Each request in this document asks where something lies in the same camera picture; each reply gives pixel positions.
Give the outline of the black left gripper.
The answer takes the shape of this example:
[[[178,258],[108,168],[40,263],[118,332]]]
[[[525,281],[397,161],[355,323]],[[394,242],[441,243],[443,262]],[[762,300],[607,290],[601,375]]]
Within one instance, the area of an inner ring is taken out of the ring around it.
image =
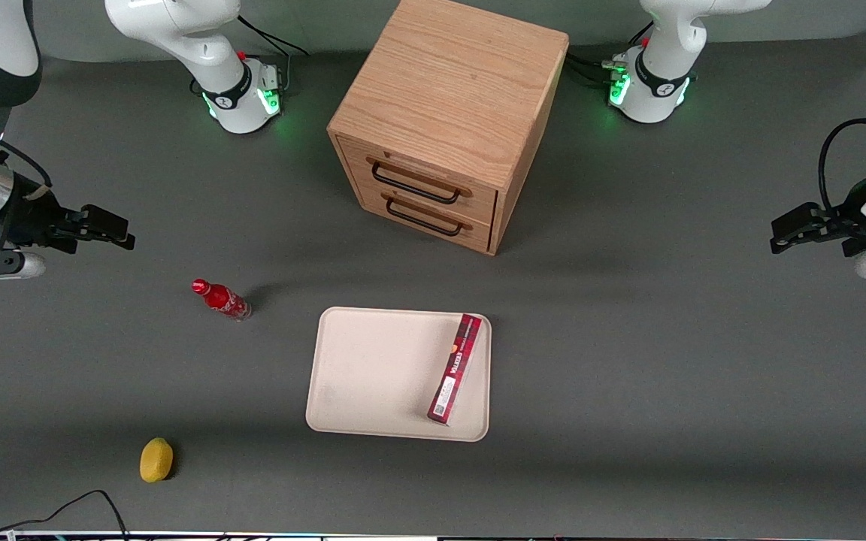
[[[844,239],[841,243],[844,256],[852,258],[862,254],[866,251],[866,216],[861,211],[864,205],[866,177],[857,182],[837,206],[831,205],[827,181],[824,181],[824,206],[828,213],[817,203],[805,202],[774,219],[770,240],[772,254],[779,255],[800,244],[828,242],[829,236],[824,228],[828,225],[829,216],[834,239]]]

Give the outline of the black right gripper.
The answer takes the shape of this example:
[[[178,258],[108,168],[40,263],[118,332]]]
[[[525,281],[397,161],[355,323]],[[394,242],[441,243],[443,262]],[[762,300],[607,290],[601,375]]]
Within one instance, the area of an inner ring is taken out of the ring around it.
[[[28,199],[38,189],[45,193]],[[13,175],[13,188],[0,209],[0,240],[14,246],[40,246],[75,254],[81,242],[109,243],[124,250],[135,248],[135,236],[128,233],[129,222],[116,213],[94,206],[82,206],[78,228],[75,211],[59,204],[46,187],[22,174]]]

